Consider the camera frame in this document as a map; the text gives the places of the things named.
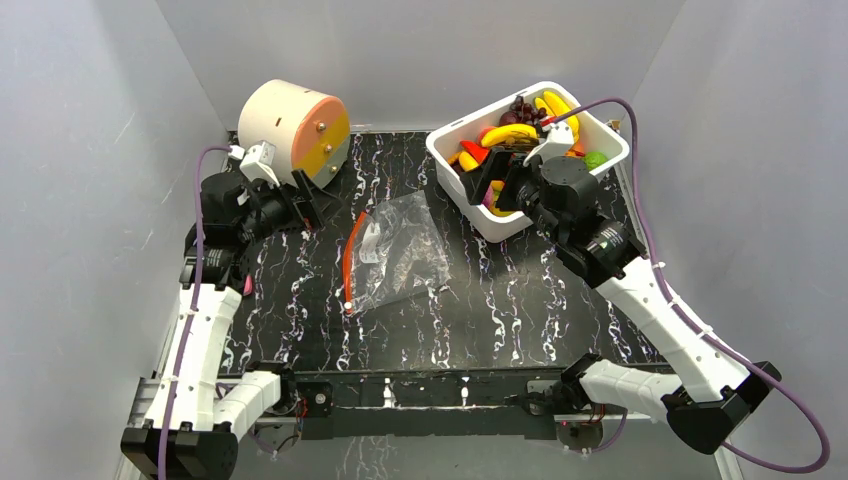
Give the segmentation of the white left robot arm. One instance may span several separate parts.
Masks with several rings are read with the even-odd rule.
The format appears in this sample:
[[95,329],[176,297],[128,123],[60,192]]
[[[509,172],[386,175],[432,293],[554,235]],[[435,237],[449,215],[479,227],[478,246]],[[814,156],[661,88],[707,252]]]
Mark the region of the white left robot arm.
[[250,250],[277,233],[318,229],[341,206],[303,170],[293,178],[277,186],[227,171],[195,183],[172,343],[143,420],[126,427],[120,442],[146,479],[228,479],[256,421],[291,415],[303,402],[285,362],[255,362],[227,390],[218,378],[252,268]]

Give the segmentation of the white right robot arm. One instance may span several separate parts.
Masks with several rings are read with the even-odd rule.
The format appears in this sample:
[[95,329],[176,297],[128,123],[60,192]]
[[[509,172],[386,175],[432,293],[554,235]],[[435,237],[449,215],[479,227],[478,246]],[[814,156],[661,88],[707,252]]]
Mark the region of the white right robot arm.
[[482,166],[461,174],[465,199],[478,206],[492,182],[503,182],[497,207],[530,219],[563,265],[624,313],[673,370],[651,373],[587,353],[553,386],[527,394],[527,408],[587,414],[599,404],[616,405],[666,423],[695,451],[714,453],[770,386],[718,349],[707,330],[695,332],[679,318],[682,304],[664,298],[645,246],[599,209],[599,182],[582,160],[523,160],[492,149]]

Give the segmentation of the clear zip bag orange zipper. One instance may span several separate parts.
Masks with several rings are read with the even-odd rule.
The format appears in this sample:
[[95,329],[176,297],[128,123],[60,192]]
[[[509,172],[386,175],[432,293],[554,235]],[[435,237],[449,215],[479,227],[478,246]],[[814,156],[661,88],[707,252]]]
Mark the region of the clear zip bag orange zipper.
[[445,245],[422,190],[376,205],[358,217],[343,254],[343,307],[358,314],[451,278]]

